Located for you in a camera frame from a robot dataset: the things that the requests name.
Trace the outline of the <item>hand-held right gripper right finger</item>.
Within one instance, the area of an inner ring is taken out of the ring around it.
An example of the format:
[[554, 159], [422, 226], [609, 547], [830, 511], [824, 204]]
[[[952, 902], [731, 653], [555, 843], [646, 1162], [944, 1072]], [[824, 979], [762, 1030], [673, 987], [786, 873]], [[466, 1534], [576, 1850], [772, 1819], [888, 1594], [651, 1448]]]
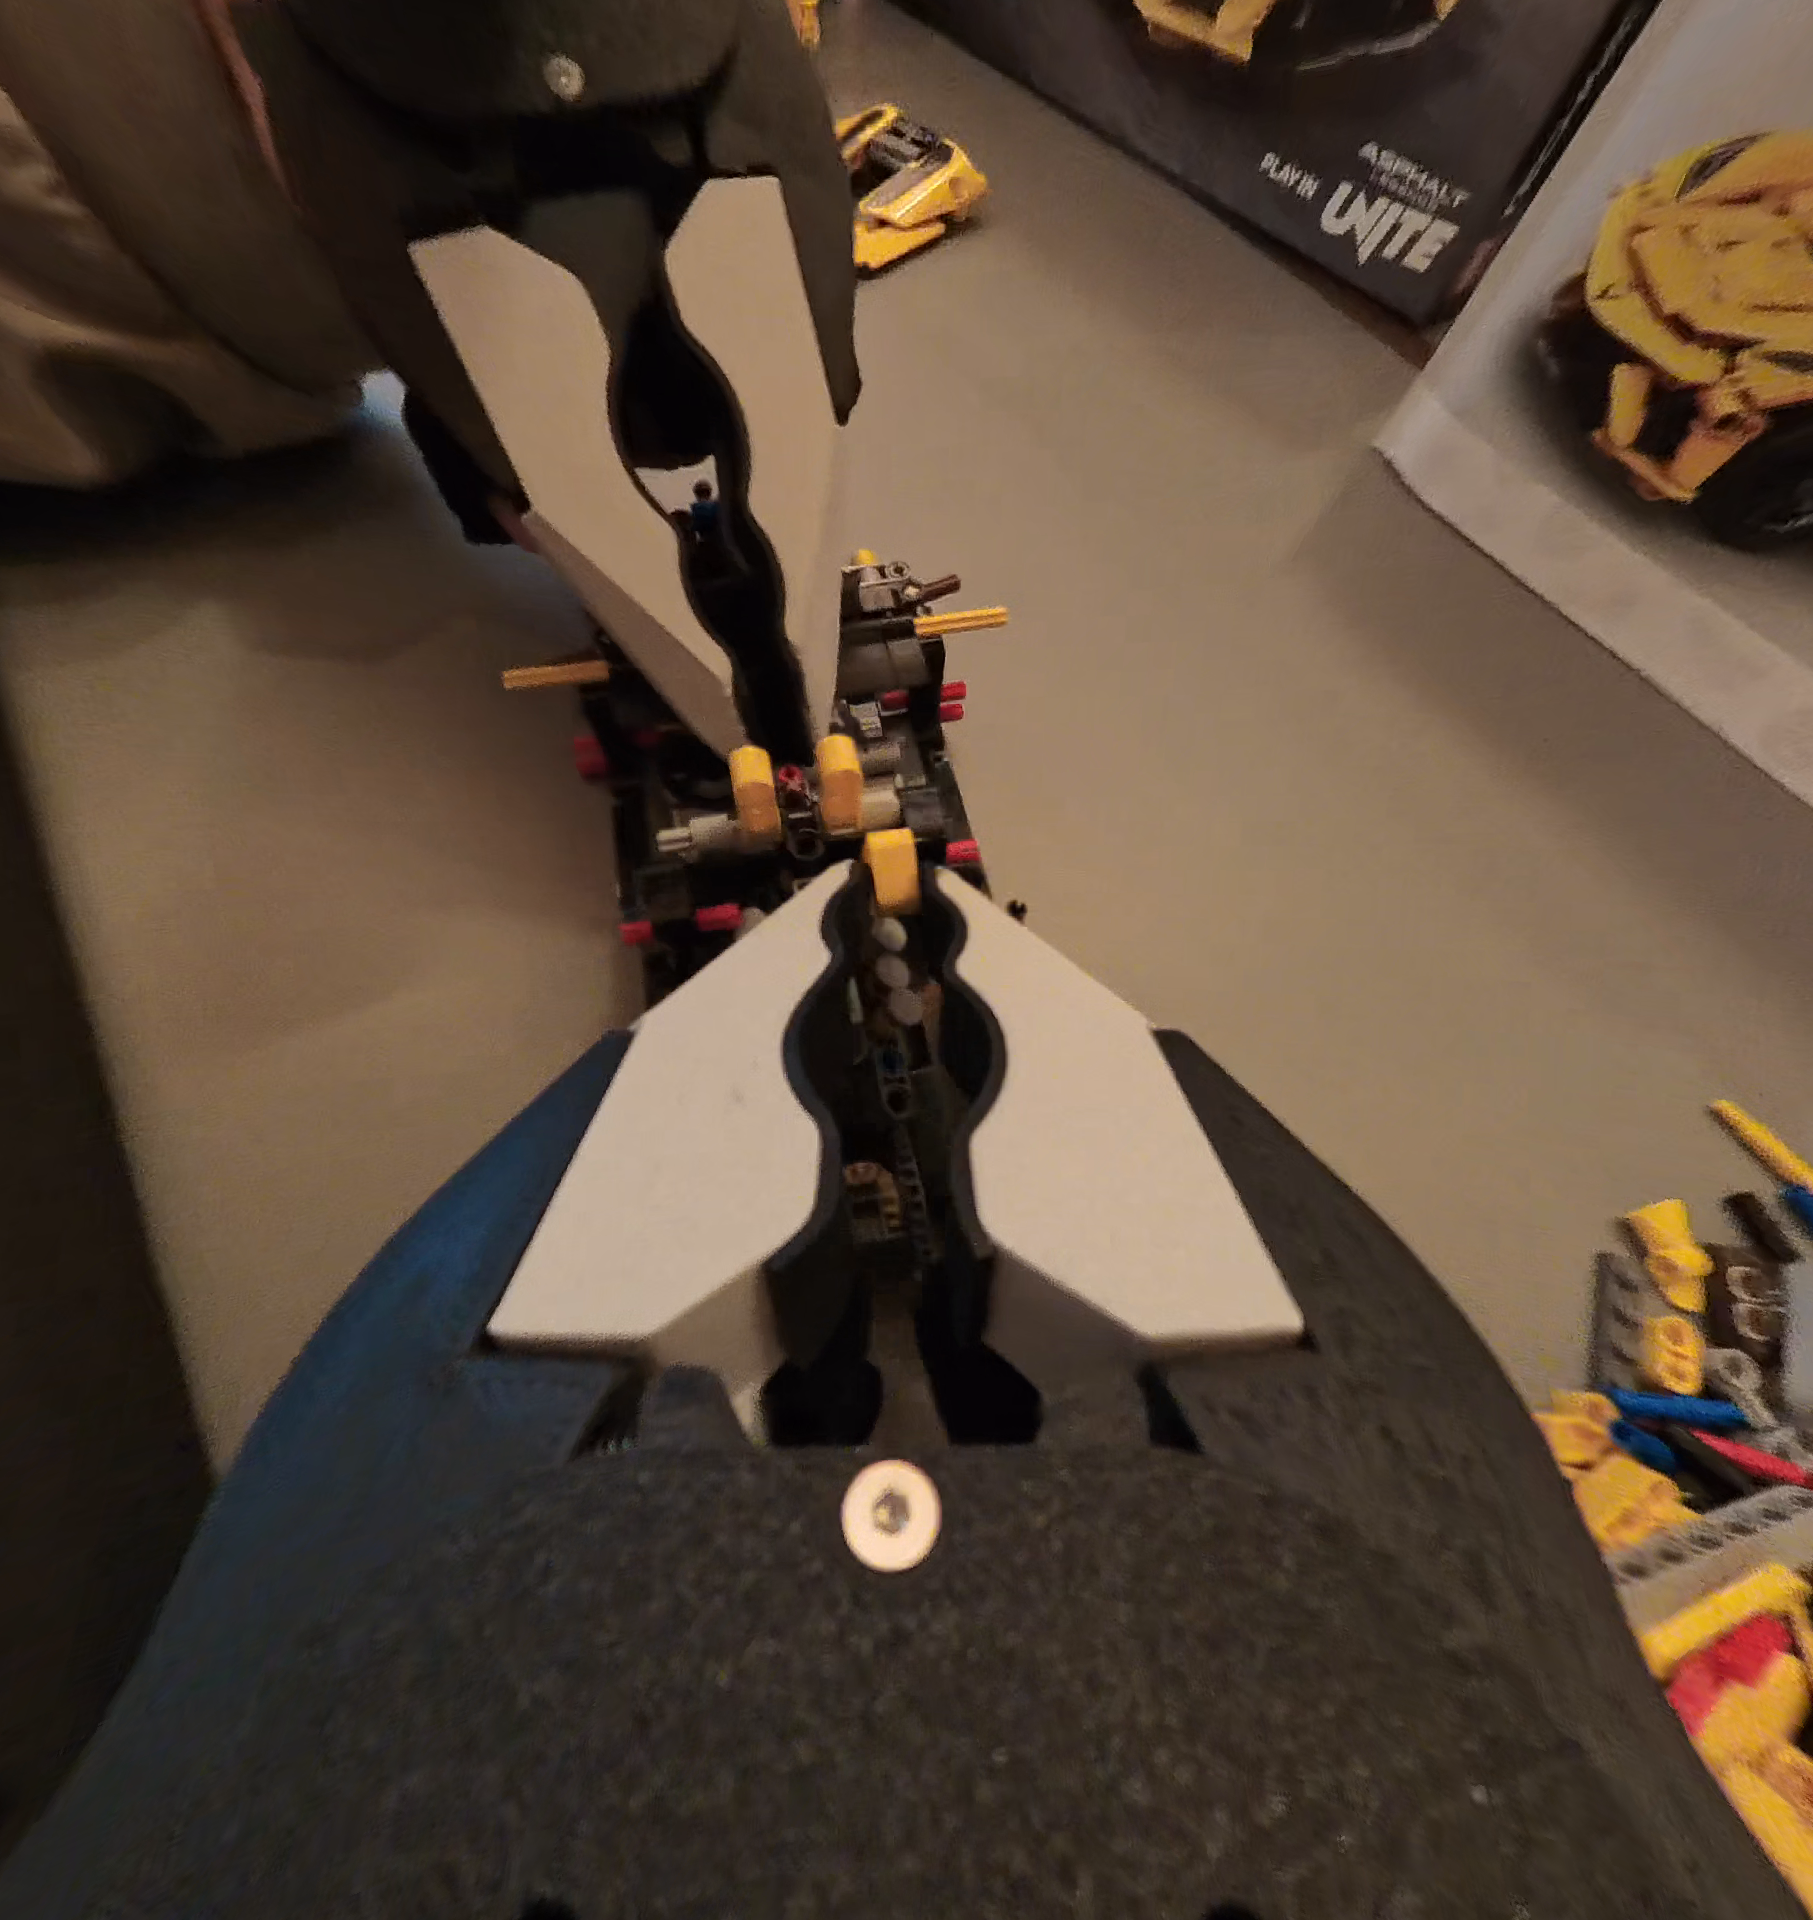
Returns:
[[1296, 1348], [1170, 1038], [946, 869], [921, 869], [919, 918], [944, 1100], [919, 1358], [944, 1435], [1032, 1444], [1081, 1389]]

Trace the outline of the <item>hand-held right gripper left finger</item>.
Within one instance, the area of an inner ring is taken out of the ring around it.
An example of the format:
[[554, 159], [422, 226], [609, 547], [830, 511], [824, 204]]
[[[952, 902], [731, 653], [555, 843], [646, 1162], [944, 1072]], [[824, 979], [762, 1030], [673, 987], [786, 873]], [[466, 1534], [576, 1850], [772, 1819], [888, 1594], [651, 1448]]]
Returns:
[[824, 1119], [790, 1031], [871, 902], [829, 866], [649, 1007], [486, 1320], [513, 1353], [712, 1373], [753, 1444], [790, 1353], [771, 1268], [820, 1208]]

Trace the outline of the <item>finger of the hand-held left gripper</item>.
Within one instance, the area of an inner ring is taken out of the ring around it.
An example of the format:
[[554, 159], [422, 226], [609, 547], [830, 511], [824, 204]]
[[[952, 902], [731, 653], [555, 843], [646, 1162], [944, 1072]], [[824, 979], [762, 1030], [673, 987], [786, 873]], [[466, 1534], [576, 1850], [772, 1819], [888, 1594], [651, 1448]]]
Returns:
[[844, 428], [781, 184], [704, 181], [663, 261], [732, 419], [720, 496], [764, 613], [778, 726], [824, 726], [840, 669]]
[[705, 748], [809, 758], [818, 729], [778, 726], [767, 638], [710, 630], [670, 516], [616, 445], [612, 349], [583, 280], [495, 228], [419, 240], [412, 256], [528, 494], [540, 556]]

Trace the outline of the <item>black toy car chassis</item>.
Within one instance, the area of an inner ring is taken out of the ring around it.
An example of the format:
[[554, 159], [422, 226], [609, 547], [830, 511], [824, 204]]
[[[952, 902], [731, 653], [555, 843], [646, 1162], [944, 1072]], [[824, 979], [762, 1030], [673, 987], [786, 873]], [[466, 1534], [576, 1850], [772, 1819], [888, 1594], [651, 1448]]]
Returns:
[[[836, 696], [809, 758], [705, 748], [603, 627], [567, 655], [498, 675], [510, 694], [579, 706], [575, 764], [607, 794], [639, 1017], [829, 866], [849, 862], [871, 882], [830, 986], [809, 995], [790, 1031], [798, 1089], [824, 1119], [824, 1163], [815, 1220], [771, 1268], [790, 1345], [778, 1367], [830, 1352], [875, 1287], [921, 1287], [939, 1264], [944, 1100], [929, 1039], [942, 996], [919, 936], [921, 869], [989, 898], [948, 744], [967, 682], [946, 658], [1008, 621], [1003, 606], [967, 606], [957, 575], [855, 554]], [[633, 1023], [613, 1035], [607, 1079]]]

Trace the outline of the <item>pile of toy building pieces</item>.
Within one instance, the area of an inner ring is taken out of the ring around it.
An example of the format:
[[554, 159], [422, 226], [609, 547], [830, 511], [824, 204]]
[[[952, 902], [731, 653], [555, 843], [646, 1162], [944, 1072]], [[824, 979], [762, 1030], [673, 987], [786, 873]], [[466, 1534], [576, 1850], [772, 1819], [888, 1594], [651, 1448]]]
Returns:
[[1532, 1416], [1695, 1759], [1813, 1916], [1813, 1163], [1708, 1105], [1760, 1187], [1593, 1260], [1587, 1378]]

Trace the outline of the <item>person's left forearm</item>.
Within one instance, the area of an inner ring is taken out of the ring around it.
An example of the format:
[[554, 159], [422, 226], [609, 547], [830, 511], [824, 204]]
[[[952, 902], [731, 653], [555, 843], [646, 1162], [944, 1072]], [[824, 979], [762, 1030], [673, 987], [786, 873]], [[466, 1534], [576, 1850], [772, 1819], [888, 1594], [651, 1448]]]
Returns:
[[385, 367], [280, 170], [256, 13], [0, 2], [0, 484], [316, 445]]

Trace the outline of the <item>grey desk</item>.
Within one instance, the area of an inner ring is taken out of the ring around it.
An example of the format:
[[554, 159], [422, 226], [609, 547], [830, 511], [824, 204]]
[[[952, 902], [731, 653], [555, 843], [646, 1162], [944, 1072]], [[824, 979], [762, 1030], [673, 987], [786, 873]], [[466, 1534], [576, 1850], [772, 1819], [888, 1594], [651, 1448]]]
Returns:
[[[1032, 1444], [952, 1444], [919, 1310], [876, 1393], [753, 1444], [698, 1365], [513, 1353], [510, 1268], [612, 1066], [570, 1060], [335, 1289], [230, 1455], [151, 1639], [0, 1916], [1799, 1916], [1647, 1674], [1497, 1355], [1416, 1252], [1265, 1111], [1264, 1068], [1358, 1084], [1439, 1147], [1452, 1214], [1562, 1216], [1507, 1137], [1531, 1094], [1441, 1003], [1463, 912], [1392, 873], [1416, 714], [1311, 666], [1242, 569], [1206, 438], [1111, 479], [1088, 280], [915, 327], [908, 397], [855, 320], [844, 554], [991, 583], [961, 786], [989, 901], [1170, 1055], [1303, 1307], [1296, 1348], [1081, 1389]], [[438, 949], [542, 937], [609, 858], [523, 873], [484, 690], [599, 627], [523, 511], [472, 540], [385, 364], [329, 438], [114, 491], [0, 488], [1, 638], [66, 660], [33, 798], [165, 1262], [184, 1143], [139, 1070], [280, 1030], [346, 1042], [378, 1111], [311, 1100], [307, 1192], [256, 1170], [199, 1252], [307, 1249], [373, 1122], [428, 1125], [483, 1039], [571, 1042], [617, 970], [504, 961], [379, 1030]], [[64, 723], [61, 744], [52, 723]]]

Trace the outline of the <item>yellow toy car side panel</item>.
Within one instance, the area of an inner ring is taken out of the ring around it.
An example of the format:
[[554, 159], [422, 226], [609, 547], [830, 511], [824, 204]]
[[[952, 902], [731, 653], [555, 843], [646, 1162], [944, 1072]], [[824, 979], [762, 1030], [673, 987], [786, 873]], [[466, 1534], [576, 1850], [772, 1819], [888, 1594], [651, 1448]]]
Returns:
[[954, 235], [986, 204], [987, 175], [952, 137], [896, 105], [838, 119], [855, 196], [855, 270], [872, 280]]

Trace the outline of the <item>dark toy set box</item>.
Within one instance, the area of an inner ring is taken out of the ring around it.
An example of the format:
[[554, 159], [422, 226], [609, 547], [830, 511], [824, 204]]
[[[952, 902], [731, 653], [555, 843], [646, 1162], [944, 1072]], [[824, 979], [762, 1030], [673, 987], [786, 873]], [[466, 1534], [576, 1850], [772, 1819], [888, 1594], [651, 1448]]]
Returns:
[[907, 2], [1412, 326], [1473, 295], [1650, 2]]

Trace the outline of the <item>instruction booklet yellow car cover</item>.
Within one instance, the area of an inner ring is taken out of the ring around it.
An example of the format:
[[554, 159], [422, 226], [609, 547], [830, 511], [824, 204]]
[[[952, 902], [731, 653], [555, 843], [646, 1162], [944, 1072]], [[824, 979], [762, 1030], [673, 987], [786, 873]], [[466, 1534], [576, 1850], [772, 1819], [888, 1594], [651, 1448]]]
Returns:
[[1375, 445], [1813, 810], [1813, 2], [1652, 11]]

